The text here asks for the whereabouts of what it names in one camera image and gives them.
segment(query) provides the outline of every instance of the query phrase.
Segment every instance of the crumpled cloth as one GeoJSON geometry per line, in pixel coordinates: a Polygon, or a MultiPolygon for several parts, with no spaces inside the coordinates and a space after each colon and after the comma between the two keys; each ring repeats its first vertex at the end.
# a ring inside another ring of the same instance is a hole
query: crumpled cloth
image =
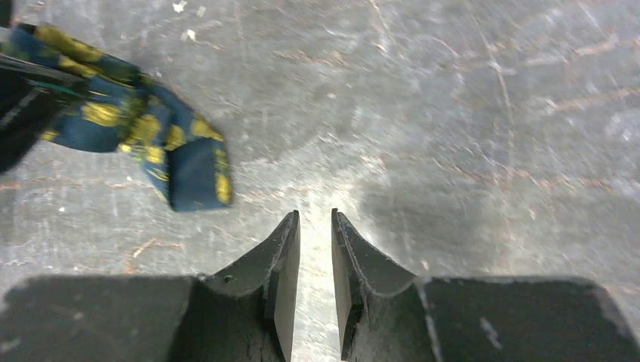
{"type": "Polygon", "coordinates": [[[2,52],[88,84],[88,97],[69,106],[45,140],[87,152],[127,152],[175,211],[230,205],[224,138],[140,68],[47,24],[15,26],[2,52]]]}

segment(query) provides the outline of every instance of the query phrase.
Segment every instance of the debris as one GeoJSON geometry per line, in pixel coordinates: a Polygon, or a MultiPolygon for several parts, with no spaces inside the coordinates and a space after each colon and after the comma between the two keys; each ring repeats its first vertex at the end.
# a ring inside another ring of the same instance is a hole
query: debris
{"type": "Polygon", "coordinates": [[[185,41],[187,38],[191,39],[192,41],[195,41],[195,32],[191,29],[188,29],[186,32],[182,33],[180,40],[185,41]]]}
{"type": "Polygon", "coordinates": [[[184,0],[180,0],[179,3],[174,4],[174,11],[177,12],[178,14],[184,11],[184,5],[186,5],[186,2],[184,0]]]}

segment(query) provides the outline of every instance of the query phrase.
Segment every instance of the gray floor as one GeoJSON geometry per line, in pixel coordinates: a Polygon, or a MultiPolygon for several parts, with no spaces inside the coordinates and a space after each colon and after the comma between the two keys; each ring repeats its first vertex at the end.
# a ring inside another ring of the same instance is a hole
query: gray floor
{"type": "Polygon", "coordinates": [[[294,360],[334,361],[339,207],[416,273],[593,278],[640,333],[637,0],[18,3],[206,114],[237,193],[175,214],[126,155],[42,144],[0,183],[0,290],[215,272],[298,209],[294,360]]]}

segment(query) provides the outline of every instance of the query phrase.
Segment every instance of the blue and yellow cloth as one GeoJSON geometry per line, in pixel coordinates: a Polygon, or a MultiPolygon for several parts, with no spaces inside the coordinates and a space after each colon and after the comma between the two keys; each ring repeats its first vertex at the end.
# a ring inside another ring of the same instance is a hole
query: blue and yellow cloth
{"type": "Polygon", "coordinates": [[[45,140],[81,151],[127,152],[175,211],[231,203],[224,138],[137,66],[50,25],[16,26],[2,52],[88,83],[88,98],[72,104],[45,132],[45,140]]]}

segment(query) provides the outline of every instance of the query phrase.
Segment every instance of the yellow pattern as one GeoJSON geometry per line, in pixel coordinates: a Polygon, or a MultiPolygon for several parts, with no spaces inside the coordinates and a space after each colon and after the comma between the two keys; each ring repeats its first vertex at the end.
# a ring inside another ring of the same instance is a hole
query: yellow pattern
{"type": "Polygon", "coordinates": [[[61,55],[60,62],[58,66],[67,72],[73,73],[75,75],[79,75],[83,78],[91,78],[94,75],[98,74],[94,69],[89,66],[83,66],[80,63],[74,62],[71,58],[61,55]]]}
{"type": "Polygon", "coordinates": [[[161,103],[160,103],[160,99],[158,97],[156,97],[154,95],[151,95],[149,97],[149,102],[147,102],[147,104],[149,105],[149,108],[151,108],[151,107],[157,106],[157,105],[159,105],[161,103]]]}
{"type": "Polygon", "coordinates": [[[229,167],[229,164],[226,163],[226,152],[222,149],[216,149],[216,159],[218,161],[218,166],[226,169],[229,167]]]}
{"type": "Polygon", "coordinates": [[[133,98],[130,102],[129,102],[129,115],[131,115],[131,117],[136,117],[138,116],[145,107],[145,100],[141,99],[141,98],[133,98]]]}
{"type": "Polygon", "coordinates": [[[140,81],[142,82],[142,84],[150,87],[153,85],[153,79],[148,74],[143,73],[142,75],[140,75],[140,81]]]}
{"type": "Polygon", "coordinates": [[[213,130],[209,123],[205,121],[202,115],[195,113],[193,115],[193,122],[191,123],[191,133],[197,137],[212,138],[218,141],[224,141],[222,135],[213,130]]]}
{"type": "Polygon", "coordinates": [[[120,143],[118,145],[118,148],[120,148],[120,151],[123,151],[124,153],[132,153],[134,150],[131,148],[131,146],[125,144],[125,143],[120,143]]]}
{"type": "Polygon", "coordinates": [[[29,61],[29,53],[21,51],[19,48],[8,42],[2,43],[2,53],[19,60],[29,61]]]}
{"type": "Polygon", "coordinates": [[[167,198],[162,194],[162,192],[160,192],[160,190],[156,189],[155,194],[160,198],[160,200],[163,200],[164,202],[169,202],[167,201],[167,198]]]}
{"type": "Polygon", "coordinates": [[[228,204],[231,201],[231,182],[229,177],[216,172],[216,195],[218,200],[224,204],[228,204]]]}
{"type": "Polygon", "coordinates": [[[36,27],[33,35],[79,62],[97,62],[105,55],[100,49],[78,41],[50,25],[36,27]]]}
{"type": "Polygon", "coordinates": [[[64,115],[66,116],[77,116],[80,115],[80,111],[77,108],[68,108],[66,111],[63,112],[64,115]]]}
{"type": "Polygon", "coordinates": [[[56,138],[59,135],[58,132],[56,132],[55,130],[46,130],[43,134],[42,134],[42,139],[45,141],[53,141],[54,138],[56,138]]]}
{"type": "Polygon", "coordinates": [[[165,163],[165,151],[158,146],[149,146],[146,148],[146,160],[152,164],[165,163]]]}
{"type": "Polygon", "coordinates": [[[186,138],[182,128],[172,124],[171,128],[169,128],[169,132],[167,133],[167,139],[165,140],[165,149],[167,151],[173,151],[185,143],[186,138]]]}
{"type": "Polygon", "coordinates": [[[157,168],[154,168],[152,170],[146,169],[146,171],[151,176],[154,176],[156,179],[159,179],[162,182],[168,182],[169,181],[169,175],[166,172],[164,172],[163,170],[158,170],[157,168]]]}
{"type": "Polygon", "coordinates": [[[136,124],[128,134],[127,141],[139,140],[144,145],[149,145],[158,136],[160,130],[160,121],[153,115],[145,114],[136,119],[136,124]]]}
{"type": "Polygon", "coordinates": [[[51,48],[42,48],[42,50],[40,51],[40,54],[38,54],[40,57],[43,58],[50,58],[50,57],[55,57],[59,54],[59,52],[51,49],[51,48]]]}
{"type": "Polygon", "coordinates": [[[82,114],[85,120],[102,127],[115,127],[120,121],[120,108],[113,104],[86,102],[82,114]]]}

